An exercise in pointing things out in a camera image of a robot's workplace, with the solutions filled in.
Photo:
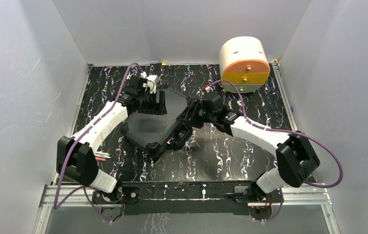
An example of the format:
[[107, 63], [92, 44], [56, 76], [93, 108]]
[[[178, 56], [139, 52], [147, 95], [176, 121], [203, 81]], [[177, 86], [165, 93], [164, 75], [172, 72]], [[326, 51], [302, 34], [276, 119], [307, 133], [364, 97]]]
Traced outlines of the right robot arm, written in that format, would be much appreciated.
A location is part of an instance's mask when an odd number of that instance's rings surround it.
[[259, 202], [266, 201], [271, 192], [284, 186], [300, 187], [320, 166], [311, 143], [301, 132], [272, 132], [230, 109], [213, 93], [202, 99], [188, 97], [187, 107], [176, 120], [194, 128], [211, 123], [220, 132], [249, 141], [275, 156], [277, 167], [261, 174], [245, 192]]

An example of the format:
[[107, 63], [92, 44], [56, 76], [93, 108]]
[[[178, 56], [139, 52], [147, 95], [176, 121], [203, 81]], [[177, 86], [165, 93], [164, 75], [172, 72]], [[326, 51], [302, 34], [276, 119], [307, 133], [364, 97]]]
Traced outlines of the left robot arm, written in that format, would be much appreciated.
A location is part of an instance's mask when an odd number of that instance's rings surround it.
[[165, 92], [156, 88], [157, 75], [132, 76], [118, 98], [105, 107], [79, 132], [62, 136], [57, 145], [56, 170], [85, 187], [104, 192], [111, 203], [122, 199], [123, 190], [117, 180], [98, 168], [96, 154], [107, 136], [132, 113], [165, 115]]

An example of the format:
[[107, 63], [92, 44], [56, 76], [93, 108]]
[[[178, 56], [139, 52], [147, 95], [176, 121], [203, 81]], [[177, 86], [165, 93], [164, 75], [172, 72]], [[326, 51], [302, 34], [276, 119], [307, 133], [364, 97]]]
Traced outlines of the black poker set case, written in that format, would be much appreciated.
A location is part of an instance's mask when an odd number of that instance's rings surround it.
[[187, 96], [173, 90], [165, 91], [167, 114], [131, 114], [120, 128], [124, 138], [148, 157], [158, 160], [165, 150], [180, 150], [193, 134], [193, 129], [176, 118], [187, 107]]

